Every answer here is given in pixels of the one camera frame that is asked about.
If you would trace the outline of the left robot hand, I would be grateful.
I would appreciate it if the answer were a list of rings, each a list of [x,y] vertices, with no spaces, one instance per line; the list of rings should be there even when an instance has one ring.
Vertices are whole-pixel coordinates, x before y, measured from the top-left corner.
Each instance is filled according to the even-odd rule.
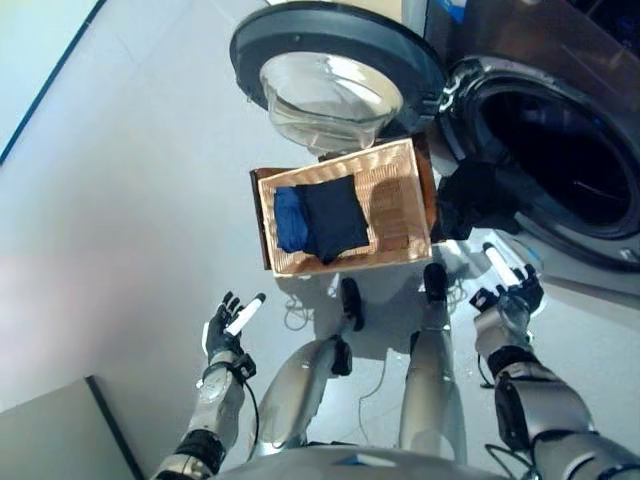
[[[234,358],[244,354],[241,332],[265,300],[266,295],[258,293],[246,306],[242,306],[240,298],[232,291],[224,295],[213,317],[203,326],[201,343],[209,363],[224,352],[230,352]]]

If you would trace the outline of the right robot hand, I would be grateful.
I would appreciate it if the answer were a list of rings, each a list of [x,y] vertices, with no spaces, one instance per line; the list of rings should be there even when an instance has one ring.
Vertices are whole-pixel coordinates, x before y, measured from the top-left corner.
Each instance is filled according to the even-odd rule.
[[[544,298],[544,290],[535,267],[531,263],[512,266],[493,243],[485,242],[482,248],[500,279],[495,287],[497,297],[513,300],[523,306],[531,317],[535,316],[543,305]]]

